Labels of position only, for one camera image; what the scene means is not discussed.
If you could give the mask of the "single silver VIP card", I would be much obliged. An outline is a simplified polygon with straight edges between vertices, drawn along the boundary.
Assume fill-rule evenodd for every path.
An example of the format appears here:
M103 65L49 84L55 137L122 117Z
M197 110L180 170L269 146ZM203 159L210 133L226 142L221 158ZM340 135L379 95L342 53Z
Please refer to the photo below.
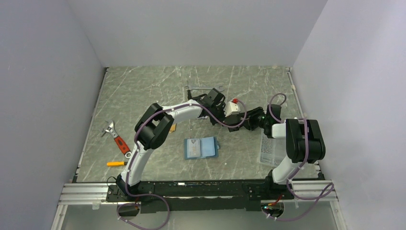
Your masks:
M201 141L197 138L191 138L186 140L186 157L187 158L199 158L201 157Z

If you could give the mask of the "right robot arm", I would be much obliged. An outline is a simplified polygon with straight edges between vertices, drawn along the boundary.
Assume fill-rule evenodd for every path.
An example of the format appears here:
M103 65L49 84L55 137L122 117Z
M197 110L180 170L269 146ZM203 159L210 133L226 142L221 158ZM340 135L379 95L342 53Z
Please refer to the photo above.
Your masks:
M242 114L243 127L248 130L263 129L268 138L284 139L286 156L271 171L272 181L264 185L264 194L270 199L282 193L282 184L294 178L303 166L322 160L326 146L317 120L281 119L282 107L269 104L249 110Z

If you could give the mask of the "blue leather card holder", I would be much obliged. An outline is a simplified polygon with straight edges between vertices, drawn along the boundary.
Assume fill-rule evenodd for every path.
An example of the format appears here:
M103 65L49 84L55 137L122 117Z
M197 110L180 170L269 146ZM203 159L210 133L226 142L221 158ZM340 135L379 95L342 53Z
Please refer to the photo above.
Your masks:
M186 157L186 140L184 140L184 158L186 160L197 160L197 159L208 159L208 158L217 158L220 150L219 142L216 137L207 137L207 138L197 138L201 141L201 154L199 158L187 158Z

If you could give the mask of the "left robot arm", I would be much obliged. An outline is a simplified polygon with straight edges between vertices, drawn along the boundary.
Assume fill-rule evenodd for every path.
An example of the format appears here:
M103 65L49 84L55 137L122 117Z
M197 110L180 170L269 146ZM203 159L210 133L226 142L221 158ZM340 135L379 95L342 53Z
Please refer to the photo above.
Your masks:
M186 102L160 106L153 103L146 110L135 126L134 148L127 166L117 176L116 185L119 196L125 201L132 201L138 193L143 170L154 150L158 149L167 139L172 125L209 116L212 125L220 124L227 128L237 128L248 116L246 105L239 99L231 103L244 109L244 116L236 125L227 125L225 96L215 88L208 94L191 97Z

